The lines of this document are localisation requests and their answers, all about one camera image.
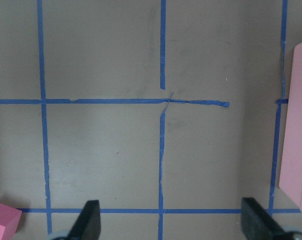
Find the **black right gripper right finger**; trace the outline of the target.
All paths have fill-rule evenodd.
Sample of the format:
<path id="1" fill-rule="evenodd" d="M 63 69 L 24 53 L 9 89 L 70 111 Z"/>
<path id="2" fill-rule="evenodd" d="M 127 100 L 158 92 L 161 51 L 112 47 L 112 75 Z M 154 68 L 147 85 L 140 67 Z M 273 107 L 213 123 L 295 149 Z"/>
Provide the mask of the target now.
<path id="1" fill-rule="evenodd" d="M 252 197 L 241 200 L 241 231 L 249 240 L 287 240 L 282 227 Z"/>

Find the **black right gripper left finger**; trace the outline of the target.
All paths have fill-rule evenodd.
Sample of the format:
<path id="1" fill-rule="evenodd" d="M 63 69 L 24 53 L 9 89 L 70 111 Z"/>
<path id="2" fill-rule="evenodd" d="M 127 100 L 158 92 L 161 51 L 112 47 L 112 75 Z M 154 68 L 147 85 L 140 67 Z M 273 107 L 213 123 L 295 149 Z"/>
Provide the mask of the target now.
<path id="1" fill-rule="evenodd" d="M 81 213 L 67 235 L 68 240 L 98 240 L 101 234 L 101 216 L 98 200 L 85 203 Z"/>

